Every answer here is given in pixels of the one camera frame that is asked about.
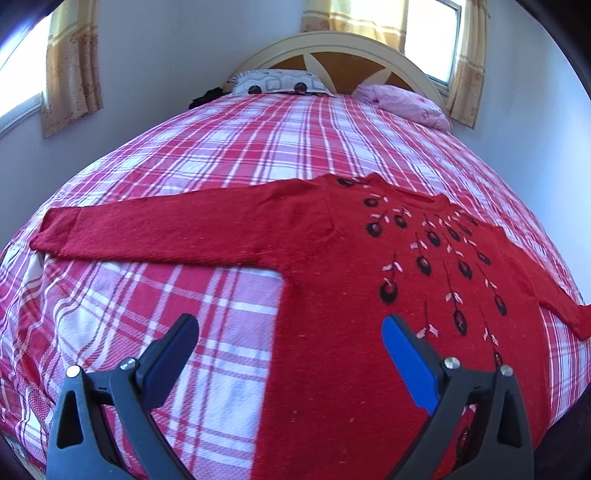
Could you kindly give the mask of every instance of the bed sheet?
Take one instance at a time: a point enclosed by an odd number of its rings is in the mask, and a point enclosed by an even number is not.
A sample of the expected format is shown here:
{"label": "bed sheet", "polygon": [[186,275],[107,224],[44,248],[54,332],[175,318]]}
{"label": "bed sheet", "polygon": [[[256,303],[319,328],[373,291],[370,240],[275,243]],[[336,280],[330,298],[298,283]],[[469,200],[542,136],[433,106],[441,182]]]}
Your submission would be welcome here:
{"label": "bed sheet", "polygon": [[[139,355],[179,314],[199,319],[196,351],[153,416],[198,478],[247,479],[273,344],[282,279],[250,268],[63,261],[28,241],[50,206],[235,187],[325,173],[445,193],[504,227],[576,300],[556,248],[515,193],[460,141],[349,96],[222,98],[183,113],[67,182],[0,257],[0,427],[40,465],[66,368],[113,368]],[[224,219],[219,220],[223,227]],[[551,418],[591,381],[590,342],[540,310],[550,347]],[[125,462],[141,470],[112,412]]]}

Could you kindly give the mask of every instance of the sweater sleeve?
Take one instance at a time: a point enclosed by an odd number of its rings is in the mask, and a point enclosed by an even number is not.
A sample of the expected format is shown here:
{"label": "sweater sleeve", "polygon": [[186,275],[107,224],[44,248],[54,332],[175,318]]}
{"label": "sweater sleeve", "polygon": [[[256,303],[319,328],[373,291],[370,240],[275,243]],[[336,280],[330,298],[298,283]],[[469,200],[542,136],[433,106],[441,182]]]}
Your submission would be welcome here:
{"label": "sweater sleeve", "polygon": [[248,265],[283,272],[332,233],[320,177],[50,209],[30,246],[68,260]]}
{"label": "sweater sleeve", "polygon": [[509,267],[520,288],[535,296],[540,306],[568,325],[579,340],[588,339],[591,336],[591,306],[578,305],[538,262],[506,238],[504,232],[503,236],[508,244]]}

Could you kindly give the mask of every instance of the red sweater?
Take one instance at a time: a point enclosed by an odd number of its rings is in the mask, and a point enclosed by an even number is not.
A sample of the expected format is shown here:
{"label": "red sweater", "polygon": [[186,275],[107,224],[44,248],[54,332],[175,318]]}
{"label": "red sweater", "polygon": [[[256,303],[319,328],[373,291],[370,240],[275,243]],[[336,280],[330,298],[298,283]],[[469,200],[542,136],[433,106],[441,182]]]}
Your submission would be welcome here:
{"label": "red sweater", "polygon": [[382,344],[391,313],[442,357],[513,366],[535,445],[549,422],[539,305],[580,339],[591,334],[591,307],[575,304],[502,228],[377,174],[50,209],[31,247],[282,274],[254,479],[381,479],[398,462],[427,414]]}

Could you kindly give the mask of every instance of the bed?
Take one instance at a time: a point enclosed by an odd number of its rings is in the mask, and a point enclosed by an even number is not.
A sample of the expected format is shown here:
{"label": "bed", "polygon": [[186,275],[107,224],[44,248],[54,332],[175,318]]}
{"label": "bed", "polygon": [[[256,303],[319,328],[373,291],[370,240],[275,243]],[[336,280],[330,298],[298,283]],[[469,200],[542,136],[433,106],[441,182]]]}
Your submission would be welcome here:
{"label": "bed", "polygon": [[[200,320],[202,337],[154,419],[197,478],[248,479],[282,289],[272,271],[44,256],[28,241],[50,206],[378,172],[402,187],[445,193],[502,226],[580,301],[539,221],[482,160],[452,135],[349,95],[363,82],[387,83],[443,105],[427,76],[404,56],[352,34],[306,33],[263,49],[235,73],[269,67],[311,70],[337,95],[225,96],[171,118],[73,177],[4,249],[0,428],[35,465],[46,462],[53,407],[69,365],[113,368],[190,312]],[[540,321],[550,350],[554,423],[591,381],[591,345],[544,309]],[[112,412],[109,419],[125,462],[140,475],[119,419]]]}

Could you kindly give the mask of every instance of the brown curtain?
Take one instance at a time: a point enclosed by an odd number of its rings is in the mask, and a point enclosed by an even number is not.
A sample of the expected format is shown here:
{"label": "brown curtain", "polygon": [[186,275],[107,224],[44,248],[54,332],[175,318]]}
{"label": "brown curtain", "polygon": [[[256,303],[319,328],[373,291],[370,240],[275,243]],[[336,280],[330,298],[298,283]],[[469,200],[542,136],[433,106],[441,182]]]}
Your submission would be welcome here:
{"label": "brown curtain", "polygon": [[466,0],[463,39],[447,108],[457,122],[474,128],[482,97],[486,60],[486,0]]}
{"label": "brown curtain", "polygon": [[41,96],[44,137],[103,108],[98,68],[98,3],[66,0],[51,15],[47,86]]}
{"label": "brown curtain", "polygon": [[301,30],[356,33],[404,51],[407,4],[408,0],[306,0]]}

